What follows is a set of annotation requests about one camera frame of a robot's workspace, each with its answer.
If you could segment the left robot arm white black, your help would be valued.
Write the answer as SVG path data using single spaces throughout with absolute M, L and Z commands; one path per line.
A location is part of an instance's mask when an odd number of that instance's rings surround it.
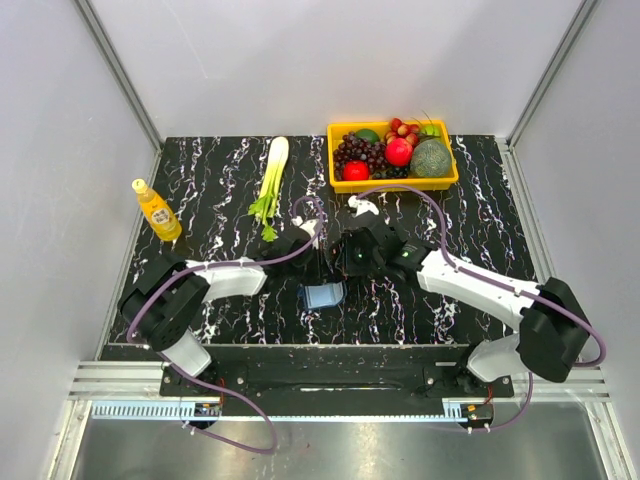
M 187 260 L 167 253 L 146 267 L 117 303 L 132 328 L 127 337 L 177 366 L 193 394 L 213 390 L 217 372 L 212 357 L 191 331 L 202 305 L 226 297 L 254 296 L 278 277 L 303 270 L 318 248 L 315 221 L 293 226 L 258 254 L 231 261 Z

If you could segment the blue leather card holder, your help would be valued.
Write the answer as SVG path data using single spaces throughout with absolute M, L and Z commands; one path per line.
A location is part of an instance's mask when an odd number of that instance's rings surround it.
M 321 310 L 340 305 L 345 299 L 346 288 L 343 282 L 301 286 L 298 296 L 305 310 Z

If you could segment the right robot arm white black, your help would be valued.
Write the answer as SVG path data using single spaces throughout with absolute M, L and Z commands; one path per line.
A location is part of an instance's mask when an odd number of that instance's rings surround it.
M 564 382 L 590 337 L 588 321 L 568 285 L 505 277 L 462 262 L 434 244 L 405 240 L 391 228 L 347 230 L 331 248 L 345 277 L 387 276 L 458 300 L 500 320 L 511 335 L 468 350 L 455 375 L 457 388 L 480 394 L 500 377 L 532 373 Z

